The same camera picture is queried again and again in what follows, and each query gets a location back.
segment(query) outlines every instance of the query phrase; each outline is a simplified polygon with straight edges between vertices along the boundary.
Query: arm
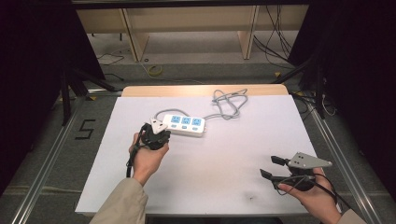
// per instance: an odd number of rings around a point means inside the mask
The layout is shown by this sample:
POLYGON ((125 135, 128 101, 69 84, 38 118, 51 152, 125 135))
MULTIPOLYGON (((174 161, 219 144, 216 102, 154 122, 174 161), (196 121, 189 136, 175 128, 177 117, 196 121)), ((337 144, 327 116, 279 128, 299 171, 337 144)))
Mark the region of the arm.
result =
MULTIPOLYGON (((136 139, 137 133, 134 134, 134 142, 129 148, 129 152, 131 152, 136 139)), ((133 177, 123 179, 114 188, 91 223, 144 224, 148 196, 143 191, 143 187, 151 175, 158 170, 163 156, 168 150, 167 143, 158 150, 139 149, 134 158, 133 177)))
MULTIPOLYGON (((320 168, 315 168, 314 173, 324 175, 320 168)), ((320 175, 316 176, 316 181, 324 188, 331 190, 330 183, 320 175)), ((317 217, 324 224, 365 223, 351 210, 341 217, 332 196, 318 187, 313 187, 308 191, 299 191, 286 184, 280 184, 278 187, 298 199, 312 216, 317 217)))

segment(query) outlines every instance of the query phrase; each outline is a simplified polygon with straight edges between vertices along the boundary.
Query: beige sleeve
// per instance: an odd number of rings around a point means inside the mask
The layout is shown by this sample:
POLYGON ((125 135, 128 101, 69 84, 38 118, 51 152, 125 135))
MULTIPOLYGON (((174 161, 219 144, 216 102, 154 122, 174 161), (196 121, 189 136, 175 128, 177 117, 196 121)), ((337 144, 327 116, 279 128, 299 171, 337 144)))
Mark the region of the beige sleeve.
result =
POLYGON ((337 224, 365 224, 366 222, 361 219, 352 209, 347 210, 337 224))
POLYGON ((91 223, 144 224, 148 198, 139 182, 125 178, 114 188, 91 223))

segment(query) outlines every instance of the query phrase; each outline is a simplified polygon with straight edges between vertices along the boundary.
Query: white tabletop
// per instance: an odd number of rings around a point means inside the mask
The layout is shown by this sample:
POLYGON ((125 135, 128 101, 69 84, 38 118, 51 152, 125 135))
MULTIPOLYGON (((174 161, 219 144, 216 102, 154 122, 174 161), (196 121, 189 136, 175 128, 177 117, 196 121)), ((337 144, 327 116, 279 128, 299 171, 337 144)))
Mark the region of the white tabletop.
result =
MULTIPOLYGON (((193 117, 218 112, 211 97, 119 98, 77 213, 92 215, 98 211, 125 177, 134 133, 158 111, 167 108, 182 109, 193 117)), ((298 151, 316 156, 289 95, 249 96, 239 119, 209 119, 206 127, 201 138, 171 135, 170 150, 145 186, 148 215, 307 213, 296 199, 278 195, 271 182, 260 174, 262 168, 273 175, 289 175, 286 167, 271 163, 271 156, 291 159, 298 151)))

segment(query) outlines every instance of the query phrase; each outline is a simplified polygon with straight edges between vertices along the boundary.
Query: power strip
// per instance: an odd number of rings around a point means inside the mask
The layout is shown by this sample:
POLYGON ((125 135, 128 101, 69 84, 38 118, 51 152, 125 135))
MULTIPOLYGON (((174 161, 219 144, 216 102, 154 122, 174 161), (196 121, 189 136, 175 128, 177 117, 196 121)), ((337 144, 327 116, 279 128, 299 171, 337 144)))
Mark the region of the power strip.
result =
POLYGON ((205 120, 181 115, 165 115, 163 124, 171 133, 202 137, 205 131, 205 120))

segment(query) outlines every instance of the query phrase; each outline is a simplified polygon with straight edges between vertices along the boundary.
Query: black tape marking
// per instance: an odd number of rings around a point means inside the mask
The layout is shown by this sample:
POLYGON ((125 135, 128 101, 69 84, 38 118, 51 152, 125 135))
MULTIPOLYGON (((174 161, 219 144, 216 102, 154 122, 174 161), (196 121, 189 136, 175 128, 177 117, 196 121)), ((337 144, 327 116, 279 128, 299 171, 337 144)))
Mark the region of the black tape marking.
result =
POLYGON ((85 129, 84 128, 84 124, 85 122, 94 122, 96 121, 96 119, 84 119, 82 121, 81 127, 79 128, 80 132, 89 132, 87 137, 76 137, 76 140, 85 140, 85 139, 90 139, 91 138, 91 134, 93 133, 93 129, 85 129))

